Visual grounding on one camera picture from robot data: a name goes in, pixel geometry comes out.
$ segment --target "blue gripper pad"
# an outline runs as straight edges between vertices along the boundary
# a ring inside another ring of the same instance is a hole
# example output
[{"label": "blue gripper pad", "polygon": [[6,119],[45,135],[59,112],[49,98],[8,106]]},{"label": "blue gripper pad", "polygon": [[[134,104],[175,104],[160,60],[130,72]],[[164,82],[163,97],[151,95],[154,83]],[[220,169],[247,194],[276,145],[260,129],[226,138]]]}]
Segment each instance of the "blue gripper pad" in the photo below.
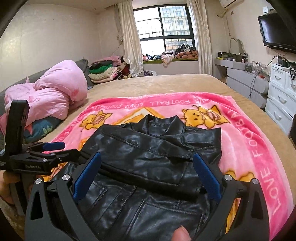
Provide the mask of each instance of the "blue gripper pad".
[{"label": "blue gripper pad", "polygon": [[64,142],[45,143],[42,148],[45,151],[62,150],[66,147]]},{"label": "blue gripper pad", "polygon": [[198,174],[202,184],[204,185],[210,198],[219,202],[222,198],[220,191],[220,183],[215,178],[209,167],[206,165],[204,160],[199,154],[193,156],[193,167]]},{"label": "blue gripper pad", "polygon": [[97,152],[89,161],[88,165],[84,168],[83,172],[74,184],[73,199],[75,202],[78,202],[85,197],[92,181],[98,174],[98,170],[101,168],[101,163],[101,155]]}]

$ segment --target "white chest of drawers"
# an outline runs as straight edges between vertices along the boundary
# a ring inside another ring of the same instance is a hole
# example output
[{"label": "white chest of drawers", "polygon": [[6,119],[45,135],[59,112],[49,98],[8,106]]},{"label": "white chest of drawers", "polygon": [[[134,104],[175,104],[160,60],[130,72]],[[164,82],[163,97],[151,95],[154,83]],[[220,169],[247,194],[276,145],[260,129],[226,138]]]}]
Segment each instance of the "white chest of drawers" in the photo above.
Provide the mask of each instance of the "white chest of drawers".
[{"label": "white chest of drawers", "polygon": [[271,66],[265,112],[289,135],[296,114],[296,79],[291,79],[288,68]]}]

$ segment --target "human hand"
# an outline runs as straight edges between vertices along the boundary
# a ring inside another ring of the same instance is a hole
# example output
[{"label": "human hand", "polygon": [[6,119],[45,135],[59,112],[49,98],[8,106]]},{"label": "human hand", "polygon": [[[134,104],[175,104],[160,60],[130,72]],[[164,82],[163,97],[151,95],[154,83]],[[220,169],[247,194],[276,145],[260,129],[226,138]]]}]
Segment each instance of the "human hand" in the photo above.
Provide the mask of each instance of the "human hand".
[{"label": "human hand", "polygon": [[176,229],[173,233],[171,241],[190,241],[188,231],[182,225],[180,228]]},{"label": "human hand", "polygon": [[13,199],[10,195],[9,184],[17,183],[20,181],[20,176],[18,174],[0,171],[0,197],[10,204],[14,204]]}]

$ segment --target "window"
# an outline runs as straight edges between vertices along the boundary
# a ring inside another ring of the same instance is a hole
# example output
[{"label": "window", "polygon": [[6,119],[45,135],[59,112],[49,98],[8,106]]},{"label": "window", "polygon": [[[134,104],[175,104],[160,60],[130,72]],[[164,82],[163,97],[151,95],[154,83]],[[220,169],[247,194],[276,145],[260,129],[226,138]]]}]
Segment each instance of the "window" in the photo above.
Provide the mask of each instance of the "window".
[{"label": "window", "polygon": [[159,55],[182,44],[195,47],[189,10],[185,4],[158,5],[134,10],[143,54]]}]

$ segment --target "television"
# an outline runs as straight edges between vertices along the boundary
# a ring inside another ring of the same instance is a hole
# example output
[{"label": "television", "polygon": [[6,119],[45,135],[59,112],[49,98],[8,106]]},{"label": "television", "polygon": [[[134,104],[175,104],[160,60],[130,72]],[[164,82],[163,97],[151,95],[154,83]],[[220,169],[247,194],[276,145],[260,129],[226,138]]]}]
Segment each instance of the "television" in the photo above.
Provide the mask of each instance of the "television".
[{"label": "television", "polygon": [[296,40],[278,13],[258,17],[264,46],[296,53]]}]

